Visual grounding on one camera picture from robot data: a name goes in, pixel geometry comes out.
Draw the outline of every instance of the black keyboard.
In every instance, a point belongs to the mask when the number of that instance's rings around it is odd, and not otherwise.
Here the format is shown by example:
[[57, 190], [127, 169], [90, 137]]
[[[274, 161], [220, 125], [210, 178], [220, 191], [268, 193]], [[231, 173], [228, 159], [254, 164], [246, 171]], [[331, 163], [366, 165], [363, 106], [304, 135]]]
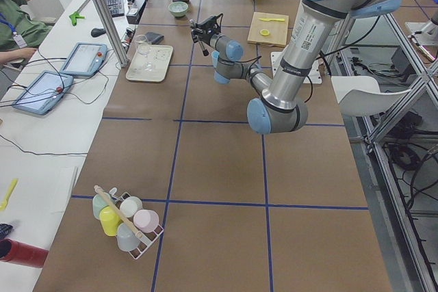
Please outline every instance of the black keyboard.
[[123, 0], [105, 0], [112, 17], [125, 15]]

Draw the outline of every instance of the tablet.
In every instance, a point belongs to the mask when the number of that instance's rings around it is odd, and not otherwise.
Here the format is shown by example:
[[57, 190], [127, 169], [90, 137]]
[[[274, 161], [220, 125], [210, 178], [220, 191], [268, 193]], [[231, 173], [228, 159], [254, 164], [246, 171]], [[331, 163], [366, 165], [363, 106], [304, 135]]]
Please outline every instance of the tablet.
[[12, 107], [43, 116], [59, 103], [72, 84], [73, 77], [70, 75], [42, 71], [12, 103]]
[[61, 67], [60, 73], [74, 77], [91, 77], [101, 67], [107, 50], [106, 44], [78, 42]]

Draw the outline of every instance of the clear glass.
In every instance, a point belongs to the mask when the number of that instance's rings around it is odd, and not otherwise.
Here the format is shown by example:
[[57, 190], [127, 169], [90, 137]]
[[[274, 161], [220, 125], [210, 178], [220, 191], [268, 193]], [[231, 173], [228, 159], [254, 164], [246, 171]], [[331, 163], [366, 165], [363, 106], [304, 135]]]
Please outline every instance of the clear glass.
[[144, 34], [135, 36], [133, 41], [136, 46], [137, 53], [139, 53], [141, 56], [144, 56], [146, 59], [146, 63], [144, 63], [140, 70], [152, 71], [155, 66], [153, 63], [148, 61], [148, 55], [152, 50], [152, 41], [149, 40]]

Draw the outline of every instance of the person's hand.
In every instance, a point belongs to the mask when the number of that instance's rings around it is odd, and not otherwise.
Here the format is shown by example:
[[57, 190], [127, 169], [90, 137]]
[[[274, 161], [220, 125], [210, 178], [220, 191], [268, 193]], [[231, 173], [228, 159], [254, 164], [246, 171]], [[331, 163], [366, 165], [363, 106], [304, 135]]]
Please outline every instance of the person's hand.
[[18, 58], [24, 58], [24, 59], [29, 59], [32, 57], [32, 55], [36, 52], [36, 48], [30, 48], [30, 47], [26, 47], [26, 48], [21, 48], [21, 49], [17, 49], [17, 57]]

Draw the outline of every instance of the green bowl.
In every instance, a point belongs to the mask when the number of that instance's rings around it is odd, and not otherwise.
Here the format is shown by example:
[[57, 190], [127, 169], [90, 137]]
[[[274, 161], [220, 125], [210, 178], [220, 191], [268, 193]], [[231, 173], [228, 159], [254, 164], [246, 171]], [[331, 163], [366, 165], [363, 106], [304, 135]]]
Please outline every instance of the green bowl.
[[169, 4], [169, 12], [175, 17], [182, 17], [189, 10], [189, 5], [183, 1], [175, 1]]

